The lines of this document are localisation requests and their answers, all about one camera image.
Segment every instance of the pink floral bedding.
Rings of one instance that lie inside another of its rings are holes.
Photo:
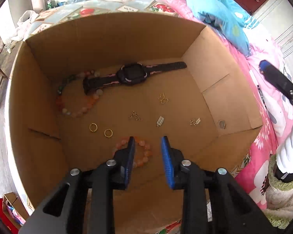
[[[193,16],[185,0],[162,0],[171,6],[181,17],[199,20]],[[251,196],[261,209],[266,208],[265,184],[268,174],[268,160],[276,153],[278,145],[290,133],[293,125],[293,106],[289,100],[269,84],[259,72],[259,62],[267,60],[290,80],[291,76],[280,48],[268,31],[259,24],[254,29],[244,29],[248,37],[252,55],[246,58],[224,37],[220,39],[228,48],[257,100],[262,115],[263,127],[251,145],[243,163],[234,170],[236,181]]]

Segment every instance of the blue blanket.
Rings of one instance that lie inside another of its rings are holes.
[[[245,57],[250,55],[243,28],[254,28],[259,22],[234,0],[187,0],[187,5],[198,20],[216,28]]]

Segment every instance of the gold ring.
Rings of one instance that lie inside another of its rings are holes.
[[[111,135],[110,135],[110,136],[107,136],[107,135],[106,135],[106,132],[107,132],[107,131],[110,131],[110,132],[111,132]],[[113,136],[113,131],[112,131],[111,129],[106,129],[106,130],[104,131],[104,135],[105,135],[105,137],[110,138],[110,137]]]
[[[95,126],[96,126],[96,129],[95,129],[95,130],[92,130],[92,129],[91,129],[91,126],[92,126],[92,125],[95,125]],[[91,132],[95,132],[95,131],[98,130],[98,126],[97,126],[95,123],[91,123],[90,126],[89,126],[89,129],[90,129]]]

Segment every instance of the white glove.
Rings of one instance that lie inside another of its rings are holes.
[[[282,173],[293,173],[293,127],[285,141],[277,148],[277,166]]]

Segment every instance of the silver bolt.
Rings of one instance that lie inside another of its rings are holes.
[[[74,168],[74,169],[71,170],[71,175],[72,175],[72,176],[76,176],[76,175],[78,175],[79,173],[80,173],[80,170],[77,169],[77,168]]]
[[[106,161],[107,166],[114,166],[116,165],[116,161],[114,159],[110,159]]]
[[[190,166],[191,165],[191,161],[190,160],[187,160],[187,159],[184,159],[181,161],[181,164],[183,166]]]
[[[225,168],[219,168],[219,169],[218,169],[218,173],[219,173],[220,175],[225,175],[225,174],[227,173],[227,170],[226,170]]]

